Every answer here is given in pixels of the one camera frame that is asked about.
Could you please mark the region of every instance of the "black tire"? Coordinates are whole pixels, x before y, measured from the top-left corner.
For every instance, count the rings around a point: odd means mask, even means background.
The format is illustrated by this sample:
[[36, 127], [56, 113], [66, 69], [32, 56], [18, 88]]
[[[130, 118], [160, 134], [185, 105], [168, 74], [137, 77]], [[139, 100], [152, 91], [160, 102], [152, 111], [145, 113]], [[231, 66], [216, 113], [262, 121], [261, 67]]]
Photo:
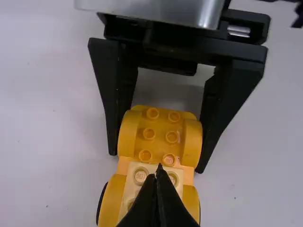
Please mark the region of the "black tire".
[[107, 184], [108, 184], [108, 182], [106, 182], [106, 184], [104, 185], [103, 190], [101, 192], [100, 199], [99, 199], [99, 204], [98, 204], [98, 208], [97, 208], [97, 215], [96, 215], [96, 224], [97, 225], [98, 225], [98, 221], [99, 221], [99, 214], [100, 214], [101, 204], [102, 204], [102, 200], [103, 200], [103, 196], [104, 196]]

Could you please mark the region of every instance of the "silver metal part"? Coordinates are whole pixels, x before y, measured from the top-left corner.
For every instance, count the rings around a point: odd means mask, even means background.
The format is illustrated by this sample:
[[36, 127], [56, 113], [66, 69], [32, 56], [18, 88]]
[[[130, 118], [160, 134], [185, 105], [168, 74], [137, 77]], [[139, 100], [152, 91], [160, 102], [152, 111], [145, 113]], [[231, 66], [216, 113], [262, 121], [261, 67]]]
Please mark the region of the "silver metal part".
[[215, 30], [224, 0], [75, 0], [77, 9]]
[[236, 25], [229, 25], [227, 31], [230, 35], [249, 38], [250, 37], [250, 28], [249, 27], [242, 27]]

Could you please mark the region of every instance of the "white background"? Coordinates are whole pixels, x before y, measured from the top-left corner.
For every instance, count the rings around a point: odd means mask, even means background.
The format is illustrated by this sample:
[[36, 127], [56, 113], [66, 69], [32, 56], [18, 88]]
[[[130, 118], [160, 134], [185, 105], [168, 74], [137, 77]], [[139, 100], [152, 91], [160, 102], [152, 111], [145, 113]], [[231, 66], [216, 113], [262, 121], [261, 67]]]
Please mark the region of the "white background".
[[[272, 17], [269, 53], [264, 78], [195, 175], [201, 226], [303, 226], [303, 29], [290, 28], [294, 7], [232, 1]], [[103, 28], [72, 0], [0, 1], [1, 227], [95, 226], [117, 166], [87, 50]], [[212, 70], [140, 70], [134, 104], [198, 114]]]

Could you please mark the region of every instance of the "yellow lego brick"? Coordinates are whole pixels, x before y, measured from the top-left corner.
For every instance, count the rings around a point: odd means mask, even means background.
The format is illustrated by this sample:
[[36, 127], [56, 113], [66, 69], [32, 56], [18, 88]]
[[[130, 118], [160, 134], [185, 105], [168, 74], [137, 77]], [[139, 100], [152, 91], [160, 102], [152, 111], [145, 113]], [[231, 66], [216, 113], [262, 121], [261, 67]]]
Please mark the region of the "yellow lego brick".
[[[118, 222], [127, 214], [148, 174], [154, 174], [158, 165], [142, 162], [130, 162], [120, 207]], [[183, 197], [183, 169], [164, 166], [180, 198]]]
[[202, 148], [202, 125], [189, 112], [135, 106], [125, 113], [118, 155], [137, 161], [196, 168]]
[[155, 173], [159, 163], [188, 212], [199, 222], [200, 203], [193, 185], [201, 149], [202, 125], [192, 113], [143, 105], [127, 111], [119, 132], [117, 172], [105, 190], [98, 225], [118, 224], [146, 176]]

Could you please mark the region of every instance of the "lego stud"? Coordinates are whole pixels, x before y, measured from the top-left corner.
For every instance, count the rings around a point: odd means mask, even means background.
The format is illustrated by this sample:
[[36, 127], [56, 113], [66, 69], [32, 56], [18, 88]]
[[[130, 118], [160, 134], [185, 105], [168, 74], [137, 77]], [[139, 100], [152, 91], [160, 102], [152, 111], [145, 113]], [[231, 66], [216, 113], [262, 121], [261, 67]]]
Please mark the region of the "lego stud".
[[179, 140], [179, 134], [176, 131], [169, 131], [165, 135], [165, 140], [171, 144], [177, 143]]
[[172, 184], [176, 187], [179, 183], [178, 176], [174, 172], [171, 172], [171, 171], [167, 172], [167, 174], [169, 175], [169, 178], [170, 178]]
[[159, 110], [157, 110], [156, 108], [149, 108], [146, 111], [146, 116], [151, 119], [151, 120], [156, 120], [159, 117]]
[[179, 112], [177, 111], [170, 111], [169, 112], [169, 121], [172, 123], [176, 123], [178, 121], [180, 121], [181, 116], [179, 114]]
[[141, 186], [147, 175], [149, 174], [148, 170], [144, 167], [138, 167], [136, 168], [136, 170], [134, 171], [134, 182], [136, 183], [136, 185]]
[[152, 159], [152, 154], [149, 150], [141, 150], [139, 152], [139, 159], [141, 162], [148, 163]]
[[143, 138], [146, 140], [153, 140], [156, 137], [156, 132], [154, 129], [144, 129], [143, 130]]
[[176, 162], [176, 156], [174, 154], [171, 154], [171, 153], [166, 154], [166, 155], [163, 156], [162, 162], [166, 166], [174, 166], [174, 164]]

